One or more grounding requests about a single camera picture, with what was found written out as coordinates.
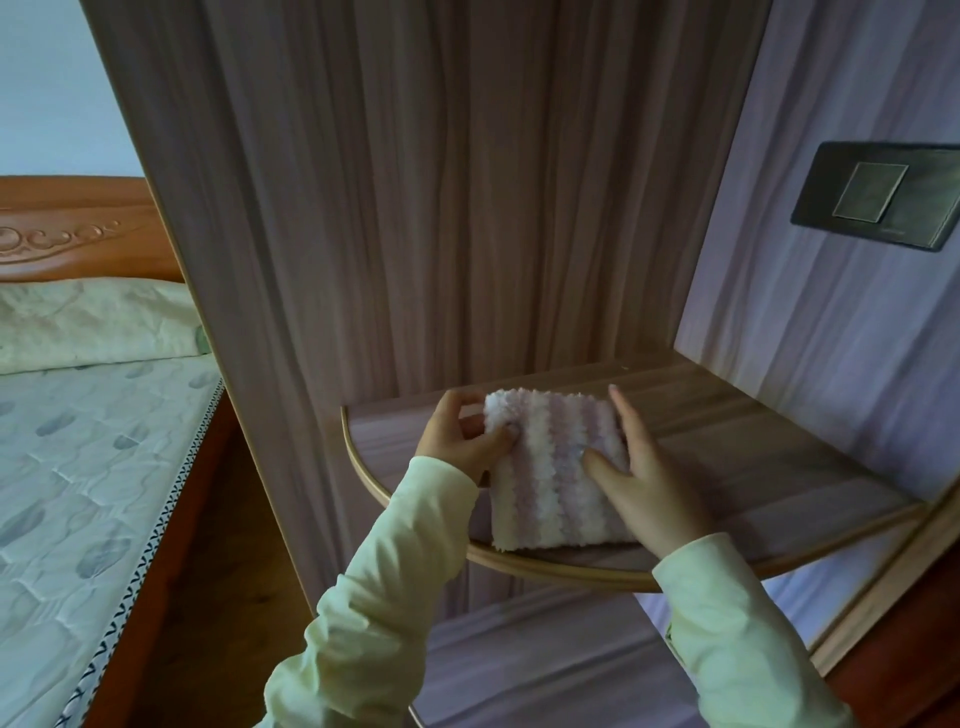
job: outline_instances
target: light green sleeve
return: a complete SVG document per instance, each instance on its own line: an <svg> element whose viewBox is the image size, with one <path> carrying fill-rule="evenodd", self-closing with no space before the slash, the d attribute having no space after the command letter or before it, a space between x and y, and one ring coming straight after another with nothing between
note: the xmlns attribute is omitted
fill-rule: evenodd
<svg viewBox="0 0 960 728"><path fill-rule="evenodd" d="M274 669L262 726L398 726L420 691L444 583L467 558L479 490L415 457L346 573L317 605L306 649Z"/></svg>
<svg viewBox="0 0 960 728"><path fill-rule="evenodd" d="M673 610L667 643L712 728L856 726L726 533L677 549L654 577Z"/></svg>

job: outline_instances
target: pillow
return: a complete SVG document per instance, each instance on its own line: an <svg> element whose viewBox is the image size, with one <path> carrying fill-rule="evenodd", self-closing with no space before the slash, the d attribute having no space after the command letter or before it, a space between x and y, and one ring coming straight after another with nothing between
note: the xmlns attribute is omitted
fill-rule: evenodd
<svg viewBox="0 0 960 728"><path fill-rule="evenodd" d="M183 283L100 278L0 284L0 374L209 351Z"/></svg>
<svg viewBox="0 0 960 728"><path fill-rule="evenodd" d="M520 429L510 455L491 470L493 545L588 546L636 539L580 465L584 447L628 469L612 405L584 395L500 390L484 402L485 429Z"/></svg>

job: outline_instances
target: finger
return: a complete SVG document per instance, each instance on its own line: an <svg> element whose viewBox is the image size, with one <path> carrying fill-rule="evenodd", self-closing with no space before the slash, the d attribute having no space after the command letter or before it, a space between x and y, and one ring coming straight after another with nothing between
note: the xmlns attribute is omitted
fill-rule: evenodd
<svg viewBox="0 0 960 728"><path fill-rule="evenodd" d="M460 408L467 404L481 404L486 398L482 389L470 387L468 389L448 389L437 403L434 416L449 419L460 417Z"/></svg>
<svg viewBox="0 0 960 728"><path fill-rule="evenodd" d="M607 493L611 489L635 481L635 479L628 474L618 470L617 467L607 459L606 455L593 448L586 448L584 450L580 464L584 467L584 473Z"/></svg>
<svg viewBox="0 0 960 728"><path fill-rule="evenodd" d="M493 463L513 449L517 435L518 430L515 425L503 425L493 432L480 435L470 441L470 445L474 448L474 456L483 465L484 470L488 470Z"/></svg>
<svg viewBox="0 0 960 728"><path fill-rule="evenodd" d="M464 433L465 440L472 440L482 435L485 426L483 412L460 418L460 431Z"/></svg>
<svg viewBox="0 0 960 728"><path fill-rule="evenodd" d="M610 385L610 399L613 406L616 407L616 411L620 414L620 423L623 426L623 434L627 436L627 445L636 446L653 443L647 425L643 423L634 406L630 404L615 384Z"/></svg>

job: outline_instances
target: corner shelf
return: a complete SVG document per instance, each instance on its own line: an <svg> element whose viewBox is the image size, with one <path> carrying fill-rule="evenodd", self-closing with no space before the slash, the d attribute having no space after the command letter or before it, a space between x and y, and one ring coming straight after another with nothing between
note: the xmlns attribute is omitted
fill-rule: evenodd
<svg viewBox="0 0 960 728"><path fill-rule="evenodd" d="M670 351L481 385L605 397L615 383L698 485L760 578L797 569L893 526L926 505L729 383ZM442 391L341 408L350 462L390 501ZM498 551L481 492L467 558L513 576L594 590L657 592L654 556L639 545Z"/></svg>

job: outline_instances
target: hand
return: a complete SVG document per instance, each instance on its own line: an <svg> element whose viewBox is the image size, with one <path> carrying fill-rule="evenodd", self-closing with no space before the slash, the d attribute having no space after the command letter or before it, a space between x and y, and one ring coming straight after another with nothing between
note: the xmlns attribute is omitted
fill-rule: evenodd
<svg viewBox="0 0 960 728"><path fill-rule="evenodd" d="M610 397L620 413L630 453L630 472L618 470L595 449L584 451L583 466L617 513L657 558L662 559L716 530L697 493L669 462L646 425L614 385Z"/></svg>
<svg viewBox="0 0 960 728"><path fill-rule="evenodd" d="M423 430L417 455L443 460L479 484L483 473L510 452L517 436L510 425L484 434L482 413L460 419L461 407L481 404L484 398L478 389L447 390Z"/></svg>

